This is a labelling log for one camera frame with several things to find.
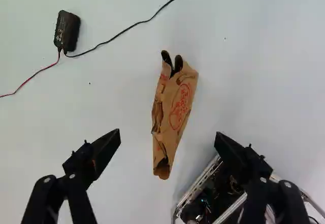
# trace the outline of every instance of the power adapter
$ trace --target power adapter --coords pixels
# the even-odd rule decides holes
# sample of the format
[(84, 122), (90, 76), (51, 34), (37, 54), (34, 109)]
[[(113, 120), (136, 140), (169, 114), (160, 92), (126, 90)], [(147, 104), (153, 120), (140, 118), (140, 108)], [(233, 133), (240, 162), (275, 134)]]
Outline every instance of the power adapter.
[(64, 10), (59, 11), (54, 34), (54, 45), (64, 54), (74, 51), (77, 47), (80, 29), (80, 18)]

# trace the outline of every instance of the brown paper bag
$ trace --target brown paper bag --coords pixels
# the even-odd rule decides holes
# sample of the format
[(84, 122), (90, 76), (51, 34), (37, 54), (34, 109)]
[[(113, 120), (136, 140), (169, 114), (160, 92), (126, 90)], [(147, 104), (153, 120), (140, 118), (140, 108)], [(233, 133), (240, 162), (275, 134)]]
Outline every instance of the brown paper bag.
[(168, 179), (197, 88), (199, 74), (180, 55), (175, 68), (162, 51), (162, 71), (152, 107), (153, 173)]

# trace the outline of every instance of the white floor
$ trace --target white floor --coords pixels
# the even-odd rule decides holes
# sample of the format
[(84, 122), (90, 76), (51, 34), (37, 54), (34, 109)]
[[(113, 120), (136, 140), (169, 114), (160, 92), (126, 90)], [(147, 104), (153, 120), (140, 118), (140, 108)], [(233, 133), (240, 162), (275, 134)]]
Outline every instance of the white floor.
[[(82, 19), (77, 53), (168, 0), (0, 0), (0, 93), (56, 60), (64, 9)], [(120, 128), (122, 145), (88, 191), (98, 223), (168, 223), (215, 154), (216, 131), (252, 143), (325, 208), (325, 0), (178, 0), (149, 24), (35, 77), (0, 99), (0, 218), (19, 223), (35, 181), (61, 176), (84, 139)], [(167, 181), (152, 174), (151, 106), (160, 51), (200, 73)], [(71, 223), (68, 205), (60, 223)]]

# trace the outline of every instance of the screw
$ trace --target screw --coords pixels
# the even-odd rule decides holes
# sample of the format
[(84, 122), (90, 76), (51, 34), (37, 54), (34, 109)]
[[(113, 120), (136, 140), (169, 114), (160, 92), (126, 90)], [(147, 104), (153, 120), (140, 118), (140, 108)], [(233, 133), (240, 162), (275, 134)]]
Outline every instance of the screw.
[(285, 182), (284, 185), (287, 187), (291, 187), (291, 184), (289, 182)]
[(51, 178), (49, 178), (49, 177), (48, 177), (48, 178), (45, 178), (45, 179), (44, 179), (44, 183), (47, 183), (47, 182), (49, 182), (50, 180), (51, 180)]

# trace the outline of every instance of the black robotic claw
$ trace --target black robotic claw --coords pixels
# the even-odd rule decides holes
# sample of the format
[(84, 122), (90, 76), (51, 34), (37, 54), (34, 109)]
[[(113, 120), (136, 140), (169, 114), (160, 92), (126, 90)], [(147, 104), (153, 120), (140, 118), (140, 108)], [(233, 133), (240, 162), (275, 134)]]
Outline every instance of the black robotic claw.
[(62, 164), (63, 177), (40, 178), (30, 195), (22, 224), (55, 224), (65, 199), (74, 224), (95, 224), (95, 215), (87, 195), (89, 186), (99, 178), (121, 144), (119, 129), (85, 143)]

